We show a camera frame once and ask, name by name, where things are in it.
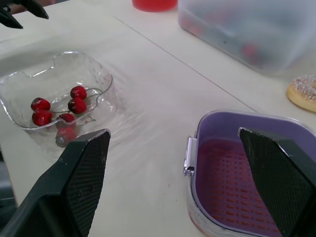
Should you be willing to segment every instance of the glass bowl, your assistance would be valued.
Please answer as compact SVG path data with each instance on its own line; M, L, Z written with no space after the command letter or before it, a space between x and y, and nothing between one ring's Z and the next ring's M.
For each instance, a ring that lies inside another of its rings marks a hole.
M48 69L46 65L45 70L39 70L43 65L36 65L27 69L32 73L18 71L1 80L0 101L16 126L25 130L45 149L56 151L73 140L73 132L78 137L92 132L103 122L109 122L116 113L116 96L112 75L83 53L55 55L51 64ZM68 102L72 99L71 89L78 85L86 90L87 98L84 101L87 109L75 115L69 111ZM38 97L51 104L53 118L44 126L36 126L32 121L31 103ZM62 113L72 114L75 120L65 122L58 117Z

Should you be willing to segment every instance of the sugar-coated donut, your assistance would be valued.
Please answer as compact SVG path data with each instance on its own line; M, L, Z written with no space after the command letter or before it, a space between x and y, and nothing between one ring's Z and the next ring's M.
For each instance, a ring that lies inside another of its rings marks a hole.
M302 76L294 79L287 89L287 97L295 105L316 113L316 78Z

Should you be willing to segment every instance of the black object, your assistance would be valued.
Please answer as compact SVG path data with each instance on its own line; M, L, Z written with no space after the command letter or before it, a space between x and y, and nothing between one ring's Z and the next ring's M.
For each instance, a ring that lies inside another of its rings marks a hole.
M87 237L105 172L110 132L71 142L35 183L0 237Z
M239 129L258 193L283 237L316 237L316 164L291 139Z
M37 17L48 19L44 8L36 0L0 0L0 23L7 27L22 29L23 26L11 15L11 4L22 5Z

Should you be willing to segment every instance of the red cherry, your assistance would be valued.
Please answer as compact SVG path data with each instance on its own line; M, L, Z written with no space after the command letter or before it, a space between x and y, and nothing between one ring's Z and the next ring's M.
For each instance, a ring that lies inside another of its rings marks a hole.
M73 112L75 115L83 113L87 109L87 105L85 102L80 99L79 97L76 97L69 101L68 103L68 109Z
M58 116L57 119L63 119L65 122L72 122L75 120L75 117L72 114L65 113L65 114L61 114L60 116ZM57 128L61 128L61 127L75 128L76 123L74 122L72 124L65 124L64 122L60 121L60 122L56 123L56 127Z
M87 92L83 86L78 85L78 86L71 89L70 96L72 98L79 97L82 100L84 100L85 98L87 98Z
M72 127L61 127L56 134L56 144L59 147L66 147L71 141L77 138L77 134Z
M43 98L36 98L31 103L31 109L33 111L36 111L36 110L49 110L50 109L50 103L47 100L43 99Z
M247 44L241 48L244 58L251 64L258 64L260 56L257 47L253 44Z
M51 122L53 114L46 110L36 110L32 115L32 121L37 126L44 126Z

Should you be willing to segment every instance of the table surface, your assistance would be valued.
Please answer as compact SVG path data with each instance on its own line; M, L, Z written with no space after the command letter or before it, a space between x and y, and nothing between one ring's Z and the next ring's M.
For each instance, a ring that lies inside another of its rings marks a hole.
M71 0L46 10L48 21L15 15L24 30L0 26L0 77L63 51L82 51L106 65L128 108L124 126L104 124L112 139L90 237L202 236L187 213L182 170L187 137L208 111L291 117L316 130L315 115L285 96L289 80L313 67L279 78L260 75L180 29L176 11L145 13L131 0ZM21 203L57 157L3 109L0 144Z

